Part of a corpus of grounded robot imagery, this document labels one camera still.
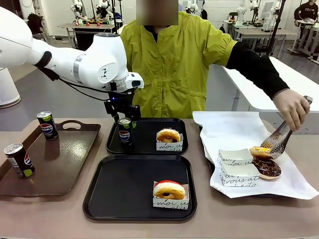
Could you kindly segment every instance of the glazed donut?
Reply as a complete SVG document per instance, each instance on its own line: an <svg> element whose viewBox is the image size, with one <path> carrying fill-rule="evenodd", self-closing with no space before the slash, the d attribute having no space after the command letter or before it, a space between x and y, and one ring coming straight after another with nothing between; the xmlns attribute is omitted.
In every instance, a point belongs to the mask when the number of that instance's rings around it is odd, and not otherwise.
<svg viewBox="0 0 319 239"><path fill-rule="evenodd" d="M254 158L253 164L258 169L261 178L272 180L281 174L280 166L269 158Z"/></svg>
<svg viewBox="0 0 319 239"><path fill-rule="evenodd" d="M155 184L153 194L165 199L183 199L185 189L179 183L170 180L163 180Z"/></svg>
<svg viewBox="0 0 319 239"><path fill-rule="evenodd" d="M164 143L180 142L179 133L171 128L162 129L158 132L156 139Z"/></svg>
<svg viewBox="0 0 319 239"><path fill-rule="evenodd" d="M271 149L263 147L252 147L249 151L253 157L269 158Z"/></svg>

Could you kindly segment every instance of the soda can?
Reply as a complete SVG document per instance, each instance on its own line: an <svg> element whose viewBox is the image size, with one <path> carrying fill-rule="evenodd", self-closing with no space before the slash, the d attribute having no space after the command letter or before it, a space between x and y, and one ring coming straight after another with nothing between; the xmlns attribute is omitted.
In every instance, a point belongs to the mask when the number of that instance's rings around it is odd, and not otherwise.
<svg viewBox="0 0 319 239"><path fill-rule="evenodd" d="M122 144L131 145L132 140L132 121L129 118L122 118L118 121L120 141Z"/></svg>
<svg viewBox="0 0 319 239"><path fill-rule="evenodd" d="M32 161L22 143L13 143L9 145L4 149L4 153L20 177L27 178L35 172Z"/></svg>
<svg viewBox="0 0 319 239"><path fill-rule="evenodd" d="M36 117L40 122L40 126L42 128L46 140L55 140L59 137L51 112L44 111L38 113Z"/></svg>

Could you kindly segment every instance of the hand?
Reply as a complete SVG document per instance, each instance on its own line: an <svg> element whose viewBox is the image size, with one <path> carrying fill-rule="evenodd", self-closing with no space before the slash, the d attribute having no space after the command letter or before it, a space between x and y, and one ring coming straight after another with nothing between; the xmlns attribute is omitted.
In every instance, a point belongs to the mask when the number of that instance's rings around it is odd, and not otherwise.
<svg viewBox="0 0 319 239"><path fill-rule="evenodd" d="M292 131L300 128L310 110L308 101L290 89L277 93L273 102Z"/></svg>

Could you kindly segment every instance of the donut box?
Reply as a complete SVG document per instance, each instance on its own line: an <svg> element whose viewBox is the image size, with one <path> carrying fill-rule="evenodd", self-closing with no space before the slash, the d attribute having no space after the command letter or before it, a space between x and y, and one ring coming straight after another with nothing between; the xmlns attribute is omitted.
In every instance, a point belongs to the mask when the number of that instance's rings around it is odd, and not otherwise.
<svg viewBox="0 0 319 239"><path fill-rule="evenodd" d="M182 186L185 189L185 197L183 199L181 200L165 199L165 198L159 198L153 194L153 207L187 210L188 203L189 203L188 184L183 184Z"/></svg>
<svg viewBox="0 0 319 239"><path fill-rule="evenodd" d="M182 151L183 150L183 134L179 134L180 142L176 143L165 143L156 140L156 150L157 151Z"/></svg>
<svg viewBox="0 0 319 239"><path fill-rule="evenodd" d="M246 148L236 151L226 151L220 149L218 152L218 162L219 161L230 166L243 166L251 164L253 161L253 156Z"/></svg>
<svg viewBox="0 0 319 239"><path fill-rule="evenodd" d="M259 171L252 164L253 157L247 149L237 151L219 150L220 178L225 187L256 187Z"/></svg>

